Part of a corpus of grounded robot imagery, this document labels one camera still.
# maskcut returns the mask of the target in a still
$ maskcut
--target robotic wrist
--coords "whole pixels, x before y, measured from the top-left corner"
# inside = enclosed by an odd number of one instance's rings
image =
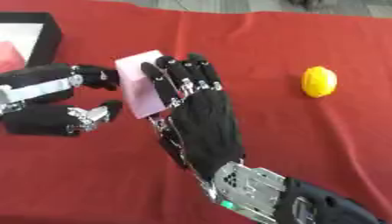
[[[215,173],[210,186],[215,190],[213,202],[260,223],[382,222],[351,199],[263,168],[229,162]]]

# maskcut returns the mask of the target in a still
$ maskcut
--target green led light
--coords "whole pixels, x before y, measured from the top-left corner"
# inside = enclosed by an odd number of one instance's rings
[[[235,204],[233,204],[233,203],[231,203],[230,201],[227,201],[227,200],[223,200],[221,203],[220,203],[220,205],[221,206],[223,206],[223,207],[225,207],[225,208],[227,208],[227,209],[233,209],[234,207],[235,207]]]

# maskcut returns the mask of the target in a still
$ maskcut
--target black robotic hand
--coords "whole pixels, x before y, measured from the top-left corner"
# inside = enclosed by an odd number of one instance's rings
[[[227,94],[214,67],[201,55],[184,61],[164,56],[142,70],[151,78],[162,102],[171,107],[166,118],[150,117],[160,143],[183,168],[192,167],[208,181],[229,161],[244,157],[241,136]]]
[[[116,70],[99,66],[51,64],[0,74],[0,119],[8,132],[24,135],[78,136],[113,121],[120,101],[90,110],[49,102],[65,100],[79,86],[116,90]]]

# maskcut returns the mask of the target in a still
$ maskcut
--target pink cube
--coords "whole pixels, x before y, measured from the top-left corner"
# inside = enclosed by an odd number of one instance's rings
[[[166,109],[151,80],[142,72],[143,62],[155,64],[162,53],[155,50],[115,61],[120,74],[124,99],[137,119],[145,118]]]
[[[25,67],[25,60],[17,48],[9,42],[0,42],[0,74]]]

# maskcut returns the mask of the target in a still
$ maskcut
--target black box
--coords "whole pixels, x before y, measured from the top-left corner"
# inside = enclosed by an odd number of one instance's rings
[[[0,25],[4,24],[42,24],[35,45],[28,59],[27,67],[41,66],[53,62],[57,47],[61,41],[61,29],[48,12],[1,12]]]

